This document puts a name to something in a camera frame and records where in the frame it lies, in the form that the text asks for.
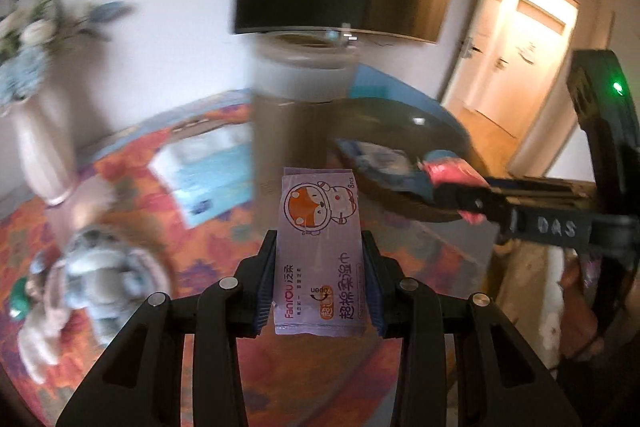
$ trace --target metal screw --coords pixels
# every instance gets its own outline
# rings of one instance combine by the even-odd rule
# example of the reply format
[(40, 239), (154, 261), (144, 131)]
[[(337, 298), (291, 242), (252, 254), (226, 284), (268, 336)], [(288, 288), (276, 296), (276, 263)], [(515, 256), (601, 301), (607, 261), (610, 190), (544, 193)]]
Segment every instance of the metal screw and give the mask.
[(491, 299), (484, 293), (476, 293), (473, 297), (471, 297), (471, 300), (476, 306), (480, 306), (481, 308), (488, 306), (491, 302)]
[(159, 306), (164, 301), (166, 301), (166, 295), (164, 295), (164, 293), (162, 292), (156, 292), (152, 294), (146, 301), (152, 306)]
[(407, 292), (413, 292), (418, 289), (418, 282), (411, 277), (406, 277), (400, 281), (400, 287)]
[(223, 290), (232, 290), (238, 286), (238, 279), (235, 277), (225, 277), (224, 279), (220, 279), (220, 287)]

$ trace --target purple package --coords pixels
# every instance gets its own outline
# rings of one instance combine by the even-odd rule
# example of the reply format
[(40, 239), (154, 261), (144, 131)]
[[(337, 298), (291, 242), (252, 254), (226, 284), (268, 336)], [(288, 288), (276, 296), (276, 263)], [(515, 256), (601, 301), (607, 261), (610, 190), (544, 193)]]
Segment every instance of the purple package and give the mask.
[(285, 169), (273, 301), (279, 335), (364, 333), (364, 266), (352, 171)]

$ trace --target cartoon fox illustration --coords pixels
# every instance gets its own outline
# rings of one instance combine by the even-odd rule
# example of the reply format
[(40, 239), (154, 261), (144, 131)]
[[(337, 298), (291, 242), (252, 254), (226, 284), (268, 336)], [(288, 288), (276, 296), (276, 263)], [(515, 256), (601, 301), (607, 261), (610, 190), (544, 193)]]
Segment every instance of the cartoon fox illustration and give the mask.
[(291, 225), (311, 235), (318, 235), (331, 221), (344, 225), (356, 208), (353, 193), (347, 187), (331, 187), (325, 182), (297, 185), (284, 202), (284, 213)]

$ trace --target person's arm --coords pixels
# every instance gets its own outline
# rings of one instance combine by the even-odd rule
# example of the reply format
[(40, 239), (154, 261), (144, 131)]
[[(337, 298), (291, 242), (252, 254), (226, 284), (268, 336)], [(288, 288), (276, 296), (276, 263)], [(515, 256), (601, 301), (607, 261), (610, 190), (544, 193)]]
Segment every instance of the person's arm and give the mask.
[(560, 322), (560, 353), (568, 359), (588, 360), (604, 349), (598, 337), (598, 320), (582, 292), (582, 274), (578, 259), (564, 269), (559, 282), (564, 295), (564, 312)]

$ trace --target stuffed bunny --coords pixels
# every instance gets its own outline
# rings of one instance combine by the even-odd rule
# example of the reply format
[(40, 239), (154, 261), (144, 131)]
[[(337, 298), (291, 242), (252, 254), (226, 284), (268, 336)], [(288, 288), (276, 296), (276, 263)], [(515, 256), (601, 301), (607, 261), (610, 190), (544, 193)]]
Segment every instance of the stuffed bunny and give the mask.
[(44, 298), (18, 333), (20, 357), (31, 378), (44, 382), (44, 368), (60, 356), (60, 331), (72, 310), (85, 309), (96, 340), (107, 346), (145, 299), (170, 293), (161, 264), (142, 248), (130, 246), (108, 227), (76, 232), (51, 267)]
[(112, 230), (97, 226), (80, 230), (65, 250), (66, 304), (73, 310), (86, 309), (95, 338), (103, 346), (151, 293), (168, 292), (167, 277), (159, 285), (154, 278), (158, 266), (154, 274), (142, 257), (150, 258)]

